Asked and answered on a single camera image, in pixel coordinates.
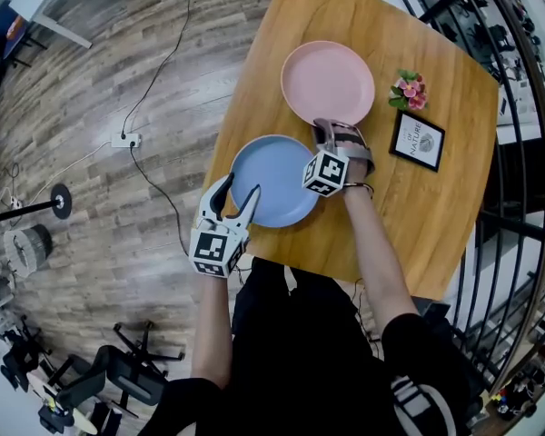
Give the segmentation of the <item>blue big plate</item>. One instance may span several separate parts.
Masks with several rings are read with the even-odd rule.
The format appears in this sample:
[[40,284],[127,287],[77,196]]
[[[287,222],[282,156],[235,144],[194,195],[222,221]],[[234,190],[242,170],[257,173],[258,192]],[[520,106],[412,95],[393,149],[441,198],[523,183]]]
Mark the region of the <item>blue big plate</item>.
[[252,188],[259,186],[253,223],[283,228],[300,222],[318,201],[316,193],[302,188],[302,173],[312,158],[305,145],[289,136],[272,134],[250,141],[231,166],[233,204],[239,207]]

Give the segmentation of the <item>white power strip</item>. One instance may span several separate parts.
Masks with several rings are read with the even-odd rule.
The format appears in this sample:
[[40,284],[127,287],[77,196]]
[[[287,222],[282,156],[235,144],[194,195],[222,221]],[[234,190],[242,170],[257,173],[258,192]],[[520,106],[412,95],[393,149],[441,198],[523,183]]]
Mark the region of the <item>white power strip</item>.
[[111,137],[112,148],[137,148],[141,144],[142,137],[136,133],[118,133]]

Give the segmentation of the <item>person's black clothing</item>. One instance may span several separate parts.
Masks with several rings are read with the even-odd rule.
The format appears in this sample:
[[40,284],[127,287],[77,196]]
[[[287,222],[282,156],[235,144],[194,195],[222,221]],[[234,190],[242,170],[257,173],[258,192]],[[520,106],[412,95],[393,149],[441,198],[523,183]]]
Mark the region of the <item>person's black clothing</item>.
[[170,381],[139,436],[406,436],[392,386],[407,378],[447,402],[468,436],[464,359],[417,314],[393,319],[376,358],[349,296],[331,278],[255,259],[232,320],[232,371]]

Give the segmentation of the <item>person's right forearm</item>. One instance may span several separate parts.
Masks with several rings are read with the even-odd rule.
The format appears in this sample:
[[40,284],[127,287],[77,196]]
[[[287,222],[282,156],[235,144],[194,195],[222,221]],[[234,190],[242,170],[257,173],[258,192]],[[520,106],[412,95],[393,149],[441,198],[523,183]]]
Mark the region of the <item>person's right forearm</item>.
[[343,200],[352,223],[368,303],[378,331],[384,332],[395,318],[418,311],[370,191],[363,186],[348,187]]

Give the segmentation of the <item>black framed picture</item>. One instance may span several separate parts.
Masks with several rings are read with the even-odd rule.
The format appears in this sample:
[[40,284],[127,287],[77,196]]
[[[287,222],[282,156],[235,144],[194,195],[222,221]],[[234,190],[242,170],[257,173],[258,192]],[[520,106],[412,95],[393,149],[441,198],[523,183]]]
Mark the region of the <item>black framed picture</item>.
[[444,141],[445,131],[439,126],[398,110],[389,153],[437,173]]

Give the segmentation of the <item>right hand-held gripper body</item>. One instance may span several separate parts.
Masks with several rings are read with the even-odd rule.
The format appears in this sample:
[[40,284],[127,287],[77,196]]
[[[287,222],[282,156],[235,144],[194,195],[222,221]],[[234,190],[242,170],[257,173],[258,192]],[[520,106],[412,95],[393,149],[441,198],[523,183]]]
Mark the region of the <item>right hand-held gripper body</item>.
[[[356,127],[355,125],[337,120],[329,120],[332,120],[332,125],[342,123],[346,126]],[[349,160],[345,157],[340,157],[336,152],[336,147],[334,149],[318,149],[316,146],[316,149],[316,155],[305,165],[303,169],[303,189],[317,193],[323,197],[330,197],[344,189],[363,187],[370,193],[370,195],[373,195],[373,188],[366,183],[366,180],[360,183],[347,182]]]

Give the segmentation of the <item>white and black basket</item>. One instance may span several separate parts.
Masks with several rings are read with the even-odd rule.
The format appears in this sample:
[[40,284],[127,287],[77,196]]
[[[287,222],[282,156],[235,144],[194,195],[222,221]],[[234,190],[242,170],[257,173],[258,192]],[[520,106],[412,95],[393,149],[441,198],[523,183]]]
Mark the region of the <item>white and black basket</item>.
[[35,273],[53,251],[50,232],[42,224],[4,234],[5,257],[11,270],[21,278]]

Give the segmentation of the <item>person's left forearm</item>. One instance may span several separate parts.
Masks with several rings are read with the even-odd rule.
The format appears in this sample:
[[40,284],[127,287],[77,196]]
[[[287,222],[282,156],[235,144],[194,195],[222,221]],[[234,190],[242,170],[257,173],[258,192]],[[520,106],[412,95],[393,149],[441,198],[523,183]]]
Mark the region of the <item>person's left forearm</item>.
[[224,389],[231,379],[232,361],[228,282],[224,278],[200,276],[191,376]]

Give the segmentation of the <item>pink big plate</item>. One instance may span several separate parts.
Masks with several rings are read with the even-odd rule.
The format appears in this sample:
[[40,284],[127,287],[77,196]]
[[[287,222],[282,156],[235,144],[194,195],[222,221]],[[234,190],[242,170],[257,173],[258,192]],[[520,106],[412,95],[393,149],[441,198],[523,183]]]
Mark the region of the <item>pink big plate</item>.
[[324,40],[300,45],[287,56],[281,88],[291,110],[308,124],[317,118],[359,124],[375,98],[365,61],[351,48]]

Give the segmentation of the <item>small potted pink flower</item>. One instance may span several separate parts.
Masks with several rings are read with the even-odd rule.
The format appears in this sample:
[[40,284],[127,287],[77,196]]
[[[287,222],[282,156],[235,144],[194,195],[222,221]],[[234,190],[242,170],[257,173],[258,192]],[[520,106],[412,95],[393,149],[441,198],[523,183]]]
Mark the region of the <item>small potted pink flower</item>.
[[428,92],[424,77],[414,71],[403,70],[390,87],[388,104],[402,111],[420,111],[428,107]]

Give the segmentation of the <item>small orange box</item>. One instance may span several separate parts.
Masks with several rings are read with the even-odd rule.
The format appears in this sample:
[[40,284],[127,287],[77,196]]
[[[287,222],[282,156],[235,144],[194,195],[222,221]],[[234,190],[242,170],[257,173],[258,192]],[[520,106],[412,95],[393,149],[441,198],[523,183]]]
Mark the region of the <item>small orange box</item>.
[[8,41],[14,41],[17,37],[22,36],[25,33],[27,23],[20,15],[10,24],[6,32],[6,39]]

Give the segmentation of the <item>black office chair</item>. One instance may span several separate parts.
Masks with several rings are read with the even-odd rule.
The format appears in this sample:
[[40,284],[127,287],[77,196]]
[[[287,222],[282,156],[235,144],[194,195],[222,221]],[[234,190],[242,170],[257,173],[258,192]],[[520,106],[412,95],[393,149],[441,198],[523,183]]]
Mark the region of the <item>black office chair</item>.
[[149,334],[154,323],[144,324],[143,337],[132,342],[122,333],[122,325],[114,325],[114,333],[127,347],[124,352],[113,345],[99,348],[93,363],[79,377],[65,385],[54,397],[65,411],[75,410],[84,401],[96,396],[110,382],[121,390],[119,401],[112,404],[119,411],[132,414],[128,401],[133,398],[147,406],[155,406],[161,400],[167,384],[167,370],[160,370],[160,363],[181,362],[185,350],[176,356],[151,353],[148,349]]

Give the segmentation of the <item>black coat stand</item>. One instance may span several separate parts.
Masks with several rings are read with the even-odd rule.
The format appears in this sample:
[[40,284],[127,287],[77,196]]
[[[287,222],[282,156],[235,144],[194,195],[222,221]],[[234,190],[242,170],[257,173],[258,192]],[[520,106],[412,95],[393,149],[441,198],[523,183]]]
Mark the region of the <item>black coat stand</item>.
[[30,213],[51,209],[60,219],[67,219],[72,211],[72,195],[67,186],[57,183],[51,190],[50,199],[41,203],[30,204],[26,207],[0,213],[0,222],[21,217]]

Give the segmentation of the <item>blue chair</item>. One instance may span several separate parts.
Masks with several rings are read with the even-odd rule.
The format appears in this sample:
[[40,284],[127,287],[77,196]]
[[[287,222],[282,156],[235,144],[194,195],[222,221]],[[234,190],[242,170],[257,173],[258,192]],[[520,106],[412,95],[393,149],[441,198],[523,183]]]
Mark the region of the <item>blue chair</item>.
[[18,51],[23,46],[35,46],[46,51],[47,46],[32,37],[31,30],[33,29],[33,23],[26,20],[27,26],[25,33],[22,36],[17,37],[14,41],[8,41],[6,39],[6,32],[17,16],[19,16],[19,14],[10,6],[9,1],[4,0],[0,4],[0,57],[2,60],[10,62],[14,66],[20,64],[24,67],[30,67],[31,65],[29,63],[24,62],[17,57]]

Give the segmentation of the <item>person's right hand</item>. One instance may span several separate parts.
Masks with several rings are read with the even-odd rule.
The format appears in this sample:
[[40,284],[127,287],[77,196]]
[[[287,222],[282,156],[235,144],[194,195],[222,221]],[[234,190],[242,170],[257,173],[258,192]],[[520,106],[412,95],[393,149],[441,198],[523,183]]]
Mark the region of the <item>person's right hand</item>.
[[375,169],[372,151],[360,131],[353,126],[337,123],[332,126],[336,152],[349,160],[348,183],[364,182]]

